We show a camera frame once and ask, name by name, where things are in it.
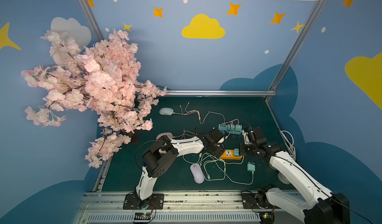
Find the yellow cloud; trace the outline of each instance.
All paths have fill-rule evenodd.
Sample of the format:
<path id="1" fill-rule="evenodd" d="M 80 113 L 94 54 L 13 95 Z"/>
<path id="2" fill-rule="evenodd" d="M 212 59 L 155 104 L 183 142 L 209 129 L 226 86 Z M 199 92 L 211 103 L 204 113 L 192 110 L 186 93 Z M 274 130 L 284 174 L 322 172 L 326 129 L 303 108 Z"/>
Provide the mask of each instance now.
<path id="1" fill-rule="evenodd" d="M 182 30 L 185 38 L 217 39 L 223 37 L 225 30 L 219 26 L 216 19 L 211 19 L 205 14 L 198 14 L 191 19 L 190 25 Z"/>
<path id="2" fill-rule="evenodd" d="M 345 66 L 345 72 L 382 109 L 382 53 L 374 58 L 351 59 Z"/>

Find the yellow star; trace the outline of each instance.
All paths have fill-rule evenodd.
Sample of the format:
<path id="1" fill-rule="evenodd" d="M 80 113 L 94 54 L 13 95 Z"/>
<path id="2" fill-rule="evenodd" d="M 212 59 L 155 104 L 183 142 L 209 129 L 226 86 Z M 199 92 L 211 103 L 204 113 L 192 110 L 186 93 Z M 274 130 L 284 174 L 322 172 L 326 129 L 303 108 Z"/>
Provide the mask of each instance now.
<path id="1" fill-rule="evenodd" d="M 8 38 L 9 23 L 6 23 L 2 29 L 0 29 L 0 49 L 5 46 L 10 46 L 21 50 L 14 42 Z"/>
<path id="2" fill-rule="evenodd" d="M 129 32 L 131 32 L 131 31 L 130 31 L 130 27 L 131 27 L 132 25 L 127 26 L 125 23 L 123 23 L 123 25 L 125 26 L 125 27 L 123 28 L 123 30 L 129 30 Z"/>
<path id="3" fill-rule="evenodd" d="M 154 7 L 154 17 L 159 16 L 159 17 L 163 18 L 162 17 L 162 11 L 163 11 L 163 9 L 157 9 L 156 7 Z"/>
<path id="4" fill-rule="evenodd" d="M 291 31 L 292 30 L 296 30 L 297 31 L 297 33 L 300 31 L 300 28 L 302 28 L 304 26 L 304 24 L 303 25 L 300 25 L 300 22 L 299 21 L 297 21 L 297 26 L 295 26 L 293 29 L 291 29 Z"/>
<path id="5" fill-rule="evenodd" d="M 351 3 L 353 2 L 354 0 L 345 0 L 341 5 L 346 5 L 346 7 L 350 7 Z"/>
<path id="6" fill-rule="evenodd" d="M 94 4 L 93 4 L 93 0 L 88 0 L 88 2 L 89 2 L 90 6 L 95 7 Z"/>
<path id="7" fill-rule="evenodd" d="M 275 18 L 274 18 L 272 21 L 270 21 L 270 23 L 278 23 L 278 24 L 280 24 L 281 19 L 282 19 L 284 16 L 285 16 L 285 14 L 278 14 L 278 13 L 276 13 L 276 14 L 275 14 Z"/>
<path id="8" fill-rule="evenodd" d="M 230 10 L 228 11 L 227 15 L 230 15 L 230 14 L 234 14 L 234 15 L 238 15 L 238 9 L 240 8 L 241 4 L 238 4 L 238 5 L 234 5 L 233 3 L 231 3 L 231 7 L 230 7 Z"/>

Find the metal pole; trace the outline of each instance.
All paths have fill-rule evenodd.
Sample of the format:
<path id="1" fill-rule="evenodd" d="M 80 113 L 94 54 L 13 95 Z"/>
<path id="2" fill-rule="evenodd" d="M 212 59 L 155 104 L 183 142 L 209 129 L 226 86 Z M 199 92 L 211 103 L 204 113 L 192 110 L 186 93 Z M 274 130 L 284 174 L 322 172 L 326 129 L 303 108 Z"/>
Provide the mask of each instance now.
<path id="1" fill-rule="evenodd" d="M 89 22 L 90 28 L 92 29 L 95 35 L 95 38 L 97 39 L 98 42 L 103 40 L 101 29 L 98 26 L 98 22 L 96 20 L 96 17 L 93 14 L 92 9 L 90 8 L 88 0 L 78 0 L 78 2 L 82 8 L 82 11 L 84 12 L 86 19 Z"/>
<path id="2" fill-rule="evenodd" d="M 167 90 L 166 96 L 275 96 L 276 91 Z"/>
<path id="3" fill-rule="evenodd" d="M 270 85 L 269 90 L 271 91 L 276 90 L 281 79 L 284 77 L 289 66 L 291 65 L 294 58 L 296 57 L 298 51 L 303 45 L 306 37 L 308 36 L 310 30 L 312 29 L 314 23 L 317 21 L 317 18 L 320 16 L 327 2 L 328 0 L 317 0 L 317 2 L 314 4 L 312 11 L 310 12 L 308 18 L 305 21 L 305 25 L 303 26 L 302 31 L 298 34 L 297 39 L 294 41 L 294 44 L 291 50 L 289 51 L 289 54 L 286 56 L 286 59 L 284 60 L 283 64 L 281 65 L 279 69 L 279 72 L 277 73 L 275 79 Z M 267 96 L 265 98 L 265 101 L 268 102 L 269 100 L 270 100 L 270 96 Z"/>

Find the cherry blossom tree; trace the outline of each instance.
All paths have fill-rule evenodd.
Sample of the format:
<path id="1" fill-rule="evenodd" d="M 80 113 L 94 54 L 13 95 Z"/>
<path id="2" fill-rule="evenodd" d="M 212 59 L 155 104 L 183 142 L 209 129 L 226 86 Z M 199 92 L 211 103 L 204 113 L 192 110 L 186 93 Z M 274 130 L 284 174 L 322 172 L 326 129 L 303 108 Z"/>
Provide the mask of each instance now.
<path id="1" fill-rule="evenodd" d="M 96 111 L 99 126 L 103 127 L 102 137 L 91 142 L 85 156 L 89 166 L 95 168 L 118 152 L 123 143 L 131 141 L 120 131 L 134 133 L 152 128 L 151 119 L 144 117 L 151 112 L 152 105 L 158 104 L 157 97 L 165 95 L 166 88 L 158 88 L 150 81 L 137 81 L 141 63 L 134 55 L 138 46 L 127 43 L 127 32 L 114 30 L 109 40 L 92 48 L 84 47 L 83 55 L 79 54 L 81 49 L 74 38 L 66 33 L 48 30 L 41 38 L 52 43 L 49 52 L 58 62 L 53 67 L 38 66 L 21 72 L 30 87 L 48 91 L 43 98 L 45 105 L 39 106 L 37 112 L 26 108 L 28 120 L 43 127 L 58 127 L 66 116 L 58 117 L 54 111 L 64 108 Z"/>

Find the dark green table surface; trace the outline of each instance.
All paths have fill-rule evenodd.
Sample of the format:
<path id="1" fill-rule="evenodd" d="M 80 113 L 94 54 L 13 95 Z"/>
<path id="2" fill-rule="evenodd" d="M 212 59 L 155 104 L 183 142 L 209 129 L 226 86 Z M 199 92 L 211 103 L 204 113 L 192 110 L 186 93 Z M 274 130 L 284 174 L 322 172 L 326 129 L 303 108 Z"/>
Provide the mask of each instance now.
<path id="1" fill-rule="evenodd" d="M 277 141 L 286 150 L 279 130 L 262 97 L 160 97 L 159 104 L 152 107 L 151 114 L 148 116 L 148 118 L 152 118 L 154 123 L 152 130 L 136 132 L 132 142 L 127 145 L 122 145 L 122 149 L 114 154 L 102 191 L 130 192 L 136 187 L 142 171 L 137 167 L 134 161 L 134 153 L 144 142 L 155 140 L 158 134 L 171 132 L 174 136 L 178 136 L 183 133 L 183 129 L 194 132 L 196 127 L 197 133 L 203 133 L 211 131 L 213 127 L 223 122 L 222 116 L 217 114 L 209 114 L 203 125 L 199 123 L 197 113 L 188 116 L 177 114 L 162 116 L 159 114 L 160 108 L 163 107 L 173 108 L 174 112 L 180 113 L 179 105 L 182 105 L 184 109 L 188 102 L 190 102 L 190 104 L 187 110 L 199 110 L 202 119 L 208 111 L 213 111 L 222 113 L 226 121 L 237 118 L 243 127 L 247 127 L 248 124 L 242 118 L 243 116 L 249 121 L 252 128 L 260 127 L 269 142 Z M 238 148 L 240 143 L 243 143 L 243 136 L 231 134 L 224 142 L 224 147 L 233 150 L 234 148 Z M 151 145 L 151 143 L 144 145 L 138 151 L 137 160 L 139 164 L 141 164 L 142 152 L 149 145 Z M 198 160 L 197 154 L 189 154 L 184 157 L 191 162 Z M 243 164 L 227 165 L 227 175 L 233 181 L 250 183 L 252 179 L 251 172 L 246 169 L 249 160 L 250 157 L 245 157 Z M 253 158 L 252 161 L 256 164 L 256 171 L 254 172 L 254 180 L 251 185 L 232 183 L 227 177 L 225 180 L 205 180 L 203 183 L 198 184 L 194 182 L 193 175 L 189 168 L 190 164 L 186 163 L 182 157 L 179 157 L 174 161 L 168 171 L 158 178 L 154 186 L 154 191 L 255 190 L 268 183 L 273 183 L 282 190 L 295 189 L 292 185 L 281 183 L 277 178 L 278 171 L 271 169 L 266 162 L 262 164 L 260 158 Z M 223 177 L 222 171 L 216 167 L 215 163 L 207 164 L 206 168 L 211 179 L 221 179 Z"/>

